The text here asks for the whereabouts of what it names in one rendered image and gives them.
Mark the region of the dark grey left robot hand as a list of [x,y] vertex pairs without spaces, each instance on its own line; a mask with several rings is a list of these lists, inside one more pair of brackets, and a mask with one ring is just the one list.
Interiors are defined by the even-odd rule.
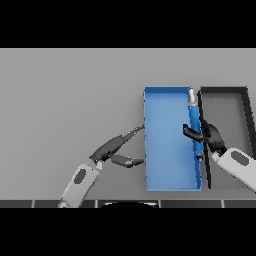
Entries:
[[141,158],[130,158],[118,154],[118,150],[143,129],[144,125],[139,125],[138,127],[128,132],[126,135],[118,135],[110,139],[102,146],[100,146],[90,156],[90,159],[95,164],[98,164],[99,162],[106,162],[108,159],[110,159],[112,163],[126,168],[131,168],[143,164],[144,160]]

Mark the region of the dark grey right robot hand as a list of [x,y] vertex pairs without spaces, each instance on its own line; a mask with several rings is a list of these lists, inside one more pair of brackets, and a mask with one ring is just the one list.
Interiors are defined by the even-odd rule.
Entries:
[[217,153],[219,156],[222,156],[227,151],[227,147],[219,130],[213,124],[208,123],[204,118],[200,117],[199,120],[201,122],[202,132],[197,132],[187,124],[184,124],[183,134],[198,143],[206,142],[212,153]]

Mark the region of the blue pipe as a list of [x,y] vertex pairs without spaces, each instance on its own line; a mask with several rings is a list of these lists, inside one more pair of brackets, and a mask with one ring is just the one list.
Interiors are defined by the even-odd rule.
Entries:
[[193,88],[188,89],[188,110],[195,157],[199,162],[201,162],[203,160],[202,142],[200,141],[201,131],[199,123],[198,105],[196,102]]

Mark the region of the dark grey bin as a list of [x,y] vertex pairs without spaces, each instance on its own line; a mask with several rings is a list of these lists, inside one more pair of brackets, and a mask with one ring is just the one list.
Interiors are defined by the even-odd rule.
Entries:
[[[219,130],[227,149],[238,148],[256,160],[256,122],[246,87],[202,87],[198,103],[200,115]],[[247,187],[215,163],[209,148],[204,153],[209,188]]]

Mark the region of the blue bin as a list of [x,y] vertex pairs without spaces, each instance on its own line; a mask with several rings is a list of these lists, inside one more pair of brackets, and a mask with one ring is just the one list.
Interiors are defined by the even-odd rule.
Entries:
[[183,134],[190,127],[190,86],[145,86],[144,153],[146,190],[200,191],[200,162],[193,140]]

